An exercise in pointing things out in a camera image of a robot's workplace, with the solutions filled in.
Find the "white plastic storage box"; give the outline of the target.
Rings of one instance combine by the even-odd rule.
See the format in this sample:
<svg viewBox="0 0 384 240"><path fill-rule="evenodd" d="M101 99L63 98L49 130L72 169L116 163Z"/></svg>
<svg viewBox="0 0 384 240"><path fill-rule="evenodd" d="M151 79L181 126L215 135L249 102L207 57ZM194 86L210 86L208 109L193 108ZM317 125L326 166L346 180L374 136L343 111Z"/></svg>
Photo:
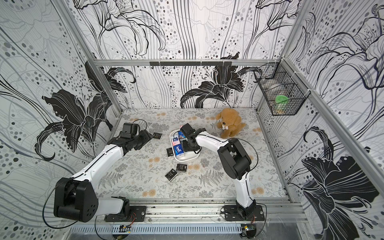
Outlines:
<svg viewBox="0 0 384 240"><path fill-rule="evenodd" d="M200 156L201 149L192 150L188 145L187 138L181 130L173 130L170 133L171 150L178 163L187 164L193 162Z"/></svg>

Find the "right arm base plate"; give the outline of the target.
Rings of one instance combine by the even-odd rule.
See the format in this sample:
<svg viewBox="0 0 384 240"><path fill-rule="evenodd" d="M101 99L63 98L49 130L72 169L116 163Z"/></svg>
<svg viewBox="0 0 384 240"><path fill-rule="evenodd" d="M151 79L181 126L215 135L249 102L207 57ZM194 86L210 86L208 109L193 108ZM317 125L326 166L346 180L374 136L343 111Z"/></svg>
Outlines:
<svg viewBox="0 0 384 240"><path fill-rule="evenodd" d="M266 219L261 205L253 205L246 209L236 205L225 205L221 209L227 222L264 221Z"/></svg>

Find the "dark blue Tempo tissue pack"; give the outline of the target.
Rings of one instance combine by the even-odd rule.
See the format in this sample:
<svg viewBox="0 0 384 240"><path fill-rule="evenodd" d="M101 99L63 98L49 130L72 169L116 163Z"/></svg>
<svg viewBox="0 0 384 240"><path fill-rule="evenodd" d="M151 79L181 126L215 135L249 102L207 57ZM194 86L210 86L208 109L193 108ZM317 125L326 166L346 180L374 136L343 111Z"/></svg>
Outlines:
<svg viewBox="0 0 384 240"><path fill-rule="evenodd" d="M182 144L174 145L173 150L176 158L180 158L185 155Z"/></svg>

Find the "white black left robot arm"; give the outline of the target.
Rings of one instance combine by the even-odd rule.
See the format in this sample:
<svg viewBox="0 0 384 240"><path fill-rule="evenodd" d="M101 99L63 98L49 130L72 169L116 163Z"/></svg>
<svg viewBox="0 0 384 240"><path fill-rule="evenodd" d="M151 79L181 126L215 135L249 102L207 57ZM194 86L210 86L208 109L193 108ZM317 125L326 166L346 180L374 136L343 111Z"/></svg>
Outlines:
<svg viewBox="0 0 384 240"><path fill-rule="evenodd" d="M130 150L140 150L152 138L152 134L146 130L141 130L137 135L121 132L86 167L70 178L61 178L55 188L55 217L83 223L97 216L105 216L108 222L133 219L127 198L98 198L95 189L115 162Z"/></svg>

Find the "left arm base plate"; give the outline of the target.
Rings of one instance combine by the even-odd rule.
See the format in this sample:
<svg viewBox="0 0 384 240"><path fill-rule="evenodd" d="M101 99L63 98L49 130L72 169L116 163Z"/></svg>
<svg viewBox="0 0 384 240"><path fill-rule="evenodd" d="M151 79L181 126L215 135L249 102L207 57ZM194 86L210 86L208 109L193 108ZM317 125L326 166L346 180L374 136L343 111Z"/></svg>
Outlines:
<svg viewBox="0 0 384 240"><path fill-rule="evenodd" d="M129 206L123 207L118 214L109 214L105 216L105 222L121 223L121 222L144 222L147 212L146 206Z"/></svg>

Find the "blue pink tissue pack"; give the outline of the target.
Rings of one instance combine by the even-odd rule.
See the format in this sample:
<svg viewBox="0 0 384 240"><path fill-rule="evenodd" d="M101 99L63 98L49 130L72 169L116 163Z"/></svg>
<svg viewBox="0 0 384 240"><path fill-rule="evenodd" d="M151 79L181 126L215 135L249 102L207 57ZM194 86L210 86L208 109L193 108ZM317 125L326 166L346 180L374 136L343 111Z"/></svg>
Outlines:
<svg viewBox="0 0 384 240"><path fill-rule="evenodd" d="M180 140L178 138L173 138L172 144L173 144L173 146L177 146L177 145L180 145L181 142L180 142Z"/></svg>

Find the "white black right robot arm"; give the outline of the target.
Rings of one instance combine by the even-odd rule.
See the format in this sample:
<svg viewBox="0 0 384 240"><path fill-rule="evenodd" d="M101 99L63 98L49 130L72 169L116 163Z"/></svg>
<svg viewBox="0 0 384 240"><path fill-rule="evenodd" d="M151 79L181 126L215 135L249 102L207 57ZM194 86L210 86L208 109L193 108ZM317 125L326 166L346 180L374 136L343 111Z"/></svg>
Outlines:
<svg viewBox="0 0 384 240"><path fill-rule="evenodd" d="M238 139L224 140L202 132L182 140L182 146L188 151L206 148L218 154L225 173L234 180L237 205L247 211L255 208L248 186L251 158Z"/></svg>

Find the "blue Vinda tissue pack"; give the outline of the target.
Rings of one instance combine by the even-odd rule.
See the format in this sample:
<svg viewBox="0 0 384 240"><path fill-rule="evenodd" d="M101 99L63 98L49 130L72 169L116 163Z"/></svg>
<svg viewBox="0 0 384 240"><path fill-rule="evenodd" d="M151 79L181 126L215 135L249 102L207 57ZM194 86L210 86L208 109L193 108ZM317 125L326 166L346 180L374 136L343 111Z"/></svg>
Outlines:
<svg viewBox="0 0 384 240"><path fill-rule="evenodd" d="M177 134L178 134L179 139L185 139L186 138L182 131L178 131Z"/></svg>

